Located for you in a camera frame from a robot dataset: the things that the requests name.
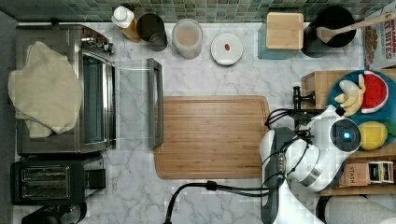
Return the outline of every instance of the black canister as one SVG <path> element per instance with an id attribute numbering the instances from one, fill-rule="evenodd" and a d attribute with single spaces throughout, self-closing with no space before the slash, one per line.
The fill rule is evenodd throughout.
<path id="1" fill-rule="evenodd" d="M 150 43 L 150 48 L 155 51 L 166 49 L 168 40 L 166 37 L 163 19 L 156 14 L 149 13 L 142 16 L 136 25 L 137 34 Z"/>
<path id="2" fill-rule="evenodd" d="M 301 51 L 308 57 L 319 58 L 331 48 L 341 48 L 349 44 L 355 37 L 356 30 L 335 35 L 328 43 L 323 43 L 317 34 L 318 27 L 339 29 L 355 23 L 353 15 L 339 6 L 326 7 L 317 17 L 304 28 L 304 44 Z"/>

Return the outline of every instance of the kitchen counter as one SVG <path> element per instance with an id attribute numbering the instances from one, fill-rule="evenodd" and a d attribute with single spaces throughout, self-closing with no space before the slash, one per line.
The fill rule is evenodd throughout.
<path id="1" fill-rule="evenodd" d="M 362 69 L 363 55 L 361 32 L 343 49 L 320 59 L 312 59 L 301 52 L 286 61 L 265 61 L 257 58 L 257 31 L 260 23 L 201 24 L 204 30 L 203 51 L 193 60 L 178 56 L 171 46 L 174 24 L 167 23 L 169 46 L 162 52 L 149 49 L 143 40 L 129 41 L 112 23 L 86 23 L 116 45 L 113 61 L 134 61 L 154 58 L 163 65 L 163 93 L 171 95 L 264 95 L 270 110 L 292 108 L 292 87 L 301 86 L 301 77 L 318 70 Z M 210 54 L 211 41 L 223 32 L 237 34 L 243 42 L 244 54 L 235 65 L 216 64 Z M 127 86 L 121 87 L 127 92 Z M 131 95 L 131 105 L 140 106 L 142 96 Z M 122 116 L 123 137 L 134 135 L 133 113 Z M 281 121 L 292 126 L 291 119 Z M 205 180 L 162 180 L 155 171 L 153 151 L 145 139 L 124 139 L 116 149 L 103 152 L 106 164 L 106 189 L 87 202 L 89 213 L 81 223 L 163 223 L 167 205 L 177 188 L 190 182 Z M 260 179 L 216 180 L 219 184 L 237 187 L 259 187 Z M 303 189 L 295 192 L 314 208 L 315 197 Z M 13 223 L 39 207 L 14 206 Z M 172 215 L 177 223 L 252 223 L 261 222 L 260 199 L 252 199 L 226 192 L 188 188 L 177 197 Z"/>

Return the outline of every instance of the toaster oven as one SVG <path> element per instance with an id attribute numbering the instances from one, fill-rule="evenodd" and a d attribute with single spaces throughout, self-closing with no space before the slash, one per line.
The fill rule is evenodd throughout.
<path id="1" fill-rule="evenodd" d="M 162 66 L 153 59 L 111 62 L 114 46 L 107 38 L 83 25 L 26 25 L 17 27 L 17 69 L 25 65 L 27 50 L 36 41 L 66 55 L 83 89 L 82 105 L 74 129 L 44 138 L 30 138 L 23 120 L 17 120 L 19 155 L 88 153 L 115 147 L 120 136 L 117 111 L 120 82 L 132 79 L 131 88 L 146 97 L 141 123 L 147 123 L 149 147 L 163 142 Z"/>

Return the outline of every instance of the lemon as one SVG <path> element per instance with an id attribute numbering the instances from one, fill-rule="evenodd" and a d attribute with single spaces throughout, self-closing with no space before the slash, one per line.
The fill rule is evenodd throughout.
<path id="1" fill-rule="evenodd" d="M 376 121 L 368 121 L 359 125 L 361 130 L 361 148 L 373 150 L 384 145 L 388 138 L 388 130 L 385 125 Z"/>

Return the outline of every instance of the black pot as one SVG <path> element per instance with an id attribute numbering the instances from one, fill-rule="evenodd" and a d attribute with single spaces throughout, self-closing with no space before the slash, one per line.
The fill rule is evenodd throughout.
<path id="1" fill-rule="evenodd" d="M 339 6 L 326 7 L 319 12 L 317 17 L 304 28 L 304 44 L 301 51 L 308 57 L 319 58 L 331 48 L 341 48 L 349 44 L 355 37 L 356 30 L 335 35 L 328 43 L 318 38 L 317 28 L 326 27 L 339 29 L 355 23 L 353 15 L 345 8 Z"/>

